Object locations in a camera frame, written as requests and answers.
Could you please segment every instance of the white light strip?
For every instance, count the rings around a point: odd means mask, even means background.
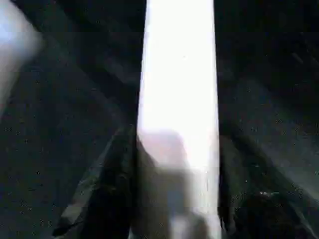
[[[136,233],[185,238],[177,224],[195,216],[220,238],[213,0],[148,0],[138,138]]]

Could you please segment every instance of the dark fabric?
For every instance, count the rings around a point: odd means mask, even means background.
[[[126,168],[134,163],[144,3],[130,15],[122,2],[112,15],[98,10],[116,1],[79,1],[74,12],[52,0],[13,2],[42,33],[44,46],[21,69],[0,122],[0,238],[50,238],[111,140],[91,185],[96,190],[81,205],[72,232],[75,238],[97,238],[98,232],[126,238],[133,203],[133,172]],[[102,185],[113,185],[115,196]]]

